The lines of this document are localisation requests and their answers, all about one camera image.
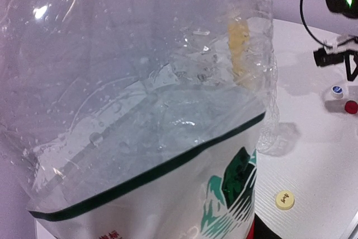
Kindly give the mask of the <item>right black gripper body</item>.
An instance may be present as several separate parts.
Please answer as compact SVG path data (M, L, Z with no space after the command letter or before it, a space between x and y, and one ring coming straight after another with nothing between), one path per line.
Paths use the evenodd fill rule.
M344 53L344 63L347 80L353 82L358 75L357 51L346 51Z

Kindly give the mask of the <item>blue white bottle cap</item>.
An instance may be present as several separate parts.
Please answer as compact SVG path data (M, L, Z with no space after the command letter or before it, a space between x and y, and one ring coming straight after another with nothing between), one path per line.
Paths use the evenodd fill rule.
M331 95L333 96L334 99L342 99L344 97L344 90L342 89L342 87L338 86L338 85L334 85L331 88Z

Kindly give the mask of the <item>red bottle cap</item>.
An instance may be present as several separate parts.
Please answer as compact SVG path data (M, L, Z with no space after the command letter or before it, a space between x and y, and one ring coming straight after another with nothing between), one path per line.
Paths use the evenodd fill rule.
M349 114L357 114L358 112L358 103L354 100L348 100L344 105L345 112Z

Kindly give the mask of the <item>clear plastic bottle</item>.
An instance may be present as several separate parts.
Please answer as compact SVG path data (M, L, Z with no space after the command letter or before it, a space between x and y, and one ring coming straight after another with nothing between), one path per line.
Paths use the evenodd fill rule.
M278 70L273 46L273 0L261 0L259 8L260 19L263 23L262 35L260 36L263 71L261 97L265 104L266 114L263 120L257 150L260 153L268 154L277 141L280 118L279 108L276 103Z

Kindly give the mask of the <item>yellow drink bottle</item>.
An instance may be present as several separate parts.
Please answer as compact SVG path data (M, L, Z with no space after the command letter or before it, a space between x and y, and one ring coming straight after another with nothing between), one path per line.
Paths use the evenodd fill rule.
M251 89L250 73L246 67L245 52L249 43L249 27L245 19L236 16L228 22L228 48L235 82Z

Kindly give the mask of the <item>yellow bottle cap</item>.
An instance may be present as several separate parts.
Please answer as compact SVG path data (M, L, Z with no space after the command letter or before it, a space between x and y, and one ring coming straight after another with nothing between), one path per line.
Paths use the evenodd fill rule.
M289 190L280 191L275 198L275 204L280 210L289 210L294 206L294 203L294 194Z

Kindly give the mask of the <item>red label water bottle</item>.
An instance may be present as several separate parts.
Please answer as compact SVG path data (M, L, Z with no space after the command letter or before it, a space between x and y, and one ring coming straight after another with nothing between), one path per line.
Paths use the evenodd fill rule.
M1 0L1 155L51 238L248 238L260 1Z

